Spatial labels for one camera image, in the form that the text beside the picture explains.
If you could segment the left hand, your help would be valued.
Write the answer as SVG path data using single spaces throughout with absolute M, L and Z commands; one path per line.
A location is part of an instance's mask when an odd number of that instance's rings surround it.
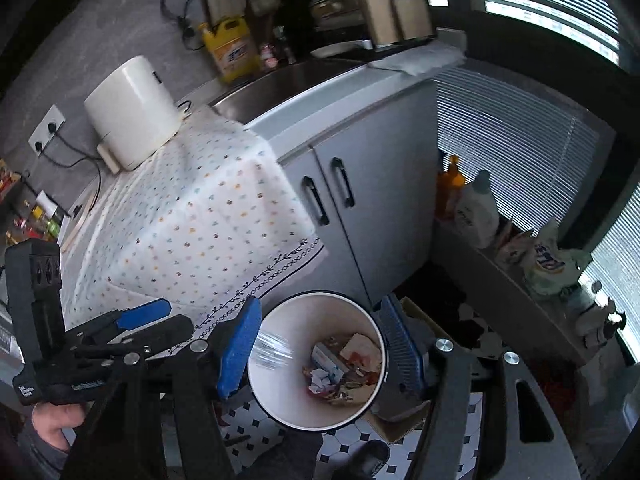
M 70 442 L 63 430 L 81 426 L 85 418 L 86 408 L 82 404 L 55 405 L 48 402 L 36 404 L 30 415 L 38 436 L 61 452 L 70 450 Z

